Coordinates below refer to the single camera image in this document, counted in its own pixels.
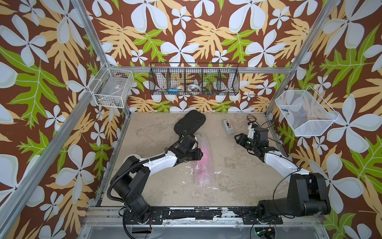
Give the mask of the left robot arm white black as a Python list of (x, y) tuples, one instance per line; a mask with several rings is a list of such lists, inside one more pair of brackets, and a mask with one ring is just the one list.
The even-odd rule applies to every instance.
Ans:
[(200, 161), (204, 154), (198, 147), (191, 149), (183, 146), (171, 146), (159, 155), (149, 158), (126, 158), (122, 167), (111, 179), (106, 192), (108, 199), (117, 201), (127, 208), (139, 223), (145, 223), (150, 217), (151, 207), (142, 196), (150, 176), (167, 168), (189, 161)]

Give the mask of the white tape roll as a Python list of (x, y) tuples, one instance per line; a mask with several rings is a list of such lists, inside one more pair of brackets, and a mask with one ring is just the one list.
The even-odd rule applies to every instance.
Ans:
[(131, 155), (127, 156), (127, 157), (123, 160), (123, 162), (126, 162), (126, 161), (128, 160), (128, 158), (130, 158), (130, 157), (135, 157), (135, 158), (137, 158), (137, 159), (140, 159), (140, 158), (141, 158), (141, 156), (140, 156), (139, 154), (131, 154)]

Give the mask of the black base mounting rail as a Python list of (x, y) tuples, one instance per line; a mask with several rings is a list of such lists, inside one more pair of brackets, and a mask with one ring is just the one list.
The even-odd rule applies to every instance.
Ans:
[(213, 221), (220, 218), (241, 219), (243, 224), (283, 224), (281, 216), (266, 216), (257, 207), (151, 207), (146, 222), (133, 212), (119, 213), (127, 225), (163, 225), (166, 220)]

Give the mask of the aluminium frame post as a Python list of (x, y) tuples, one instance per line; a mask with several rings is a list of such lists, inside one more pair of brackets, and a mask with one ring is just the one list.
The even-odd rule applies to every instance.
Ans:
[(94, 53), (98, 57), (101, 66), (108, 66), (108, 61), (105, 57), (105, 52), (102, 49), (101, 42), (98, 38), (92, 21), (89, 19), (85, 4), (81, 0), (72, 0), (71, 3), (74, 9), (78, 12), (78, 16), (84, 26), (84, 30), (89, 38), (90, 43), (94, 48)]

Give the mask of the grey white small device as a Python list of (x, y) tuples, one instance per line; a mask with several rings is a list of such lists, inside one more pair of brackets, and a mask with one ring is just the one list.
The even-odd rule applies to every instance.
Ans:
[(233, 135), (235, 133), (235, 129), (229, 119), (224, 119), (222, 125), (228, 135)]

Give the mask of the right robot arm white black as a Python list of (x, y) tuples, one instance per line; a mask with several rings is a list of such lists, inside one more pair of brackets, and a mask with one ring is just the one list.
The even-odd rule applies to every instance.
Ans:
[(288, 182), (287, 196), (271, 200), (262, 200), (257, 208), (258, 219), (272, 216), (304, 217), (328, 215), (331, 212), (328, 189), (325, 178), (319, 173), (312, 173), (297, 166), (283, 156), (268, 142), (250, 139), (246, 134), (234, 136), (238, 145), (245, 148), (250, 155), (276, 170)]

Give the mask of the black hard plastic case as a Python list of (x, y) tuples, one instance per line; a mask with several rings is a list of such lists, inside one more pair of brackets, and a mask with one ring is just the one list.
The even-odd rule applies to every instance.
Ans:
[(184, 135), (184, 132), (194, 134), (205, 122), (203, 113), (191, 110), (174, 125), (174, 131), (179, 136)]

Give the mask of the pink plastic wine glass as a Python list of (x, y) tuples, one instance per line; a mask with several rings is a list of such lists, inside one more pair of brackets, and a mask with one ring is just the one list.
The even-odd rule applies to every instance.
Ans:
[(208, 146), (201, 147), (204, 154), (200, 161), (195, 164), (195, 174), (197, 177), (210, 177), (213, 173), (213, 163), (211, 158), (210, 148)]

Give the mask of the clear bubble wrap sheet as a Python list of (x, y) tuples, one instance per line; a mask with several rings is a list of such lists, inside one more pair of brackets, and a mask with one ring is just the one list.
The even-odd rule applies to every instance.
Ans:
[(198, 148), (203, 153), (202, 159), (195, 163), (195, 184), (198, 187), (210, 186), (215, 182), (210, 145), (206, 136), (202, 134), (195, 136), (198, 141)]

